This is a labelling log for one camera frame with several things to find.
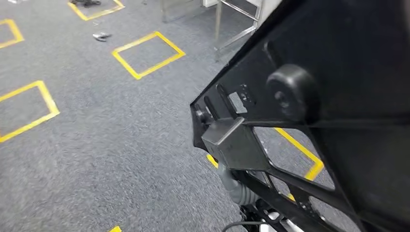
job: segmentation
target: black panel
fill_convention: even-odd
[[[241,116],[249,127],[299,129],[315,145],[336,189],[271,167],[268,173],[291,185],[296,199],[315,196],[346,213],[362,231],[410,231],[407,2],[282,2],[191,104],[194,145],[206,149],[201,136],[221,118]],[[269,77],[286,65],[306,71],[301,83],[307,84],[279,78],[284,84],[272,88]],[[232,112],[226,97],[236,91],[246,97],[247,113]],[[213,118],[200,120],[196,111],[206,106]],[[307,232],[334,231],[300,203],[287,205],[246,172],[236,174]]]

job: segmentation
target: small object on floor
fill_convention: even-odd
[[[92,36],[94,37],[94,39],[96,39],[100,42],[107,42],[107,38],[111,37],[112,34],[108,34],[108,33],[105,33],[105,32],[98,32],[98,33],[92,34]]]
[[[74,5],[82,3],[85,8],[89,8],[92,5],[101,5],[101,1],[98,0],[70,0],[70,3]]]

